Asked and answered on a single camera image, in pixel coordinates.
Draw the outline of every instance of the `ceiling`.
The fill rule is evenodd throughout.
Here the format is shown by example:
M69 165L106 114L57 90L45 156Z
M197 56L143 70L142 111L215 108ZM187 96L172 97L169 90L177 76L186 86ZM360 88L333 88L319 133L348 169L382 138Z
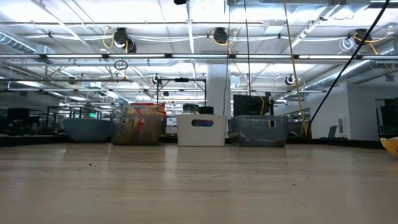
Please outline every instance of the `ceiling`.
M233 54L289 54L288 32L284 12L281 8L271 10L271 4L261 1L248 0L248 28L243 1L225 8L222 0L191 0L189 10L187 5L176 5L172 0L44 0L45 10L34 3L35 0L3 0L0 2L0 28L16 35L29 44L46 45L56 54L120 54L123 50L115 45L107 49L103 41L111 45L111 35L118 27L126 27L127 33L137 46L139 54L227 54L225 45L218 45L211 38L216 27L230 30L232 39L230 50ZM326 9L328 1L313 1L313 4L288 4L289 27L292 38L306 28L312 26L319 15ZM350 40L344 40L353 35L355 29L369 28L379 13L378 8L367 8L370 1L356 1L362 4L345 6L327 20L316 24L294 46L294 54L327 54L350 55L356 45ZM84 39L85 44L74 37L70 30L59 24L57 18L68 28ZM388 36L374 44L377 49L395 38L398 26L398 9L387 9L372 33L374 39ZM361 49L361 54L373 54L369 45ZM0 45L2 54L20 54L20 52ZM110 72L116 69L105 66L51 66L47 74L53 73L51 78L85 78L103 79L103 88L152 88L152 78L158 74L162 78L191 77L205 78L207 76L206 61L180 61L174 65L165 62L172 60L152 60L158 62L148 66L147 60L134 60L130 67L118 75L118 79L126 76L130 81L120 83L110 80ZM25 68L32 73L44 76L44 66L25 67L23 60L8 60L15 67ZM70 62L70 60L56 60L56 62ZM298 63L297 75L300 85L304 85L330 69L342 63ZM242 60L229 61L231 75L243 76L249 72L248 63ZM285 78L293 74L293 66L288 63L251 63L252 87L254 89L290 89L285 85ZM69 85L68 83L52 83L60 88L87 88L83 83ZM167 88L197 88L195 83L172 83ZM240 78L238 88L247 89L244 78ZM128 100L148 100L143 93L119 92L120 96ZM203 98L203 92L172 93L168 98Z

